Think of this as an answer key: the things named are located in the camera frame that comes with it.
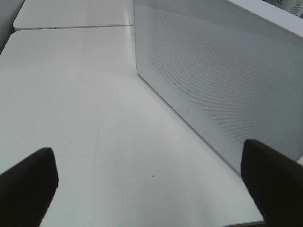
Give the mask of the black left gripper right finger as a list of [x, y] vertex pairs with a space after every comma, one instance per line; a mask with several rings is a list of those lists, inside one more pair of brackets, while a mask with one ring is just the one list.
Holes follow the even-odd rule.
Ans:
[[258, 140], [245, 140], [241, 177], [269, 227], [303, 225], [303, 167]]

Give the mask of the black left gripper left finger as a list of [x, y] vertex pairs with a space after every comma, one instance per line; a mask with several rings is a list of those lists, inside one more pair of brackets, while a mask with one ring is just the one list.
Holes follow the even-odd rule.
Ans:
[[51, 148], [41, 148], [0, 175], [0, 225], [40, 226], [58, 187]]

